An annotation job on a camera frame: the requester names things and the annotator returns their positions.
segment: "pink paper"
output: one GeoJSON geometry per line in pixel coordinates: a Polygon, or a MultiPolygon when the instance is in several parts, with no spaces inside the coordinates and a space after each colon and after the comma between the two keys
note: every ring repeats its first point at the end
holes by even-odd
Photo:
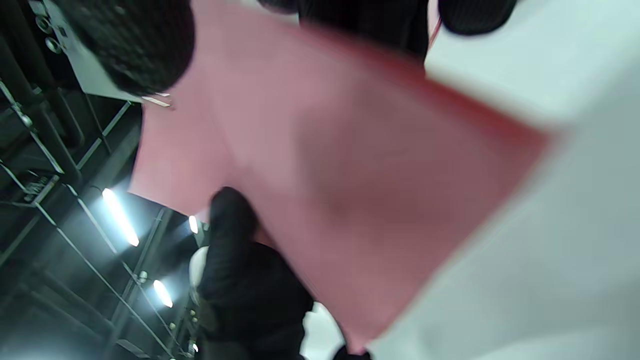
{"type": "Polygon", "coordinates": [[[191,215],[221,186],[345,330],[377,338],[521,183],[546,136],[335,35],[192,2],[195,60],[145,107],[131,191],[191,215]]]}

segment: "gloved hand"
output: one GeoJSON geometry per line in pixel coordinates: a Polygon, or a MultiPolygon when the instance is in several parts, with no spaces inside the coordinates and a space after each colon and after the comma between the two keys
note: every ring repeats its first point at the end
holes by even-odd
{"type": "Polygon", "coordinates": [[[302,320],[313,299],[282,256],[253,237],[258,219],[247,199],[223,188],[211,201],[209,250],[200,285],[200,325],[209,347],[238,341],[252,357],[297,359],[302,320]]]}

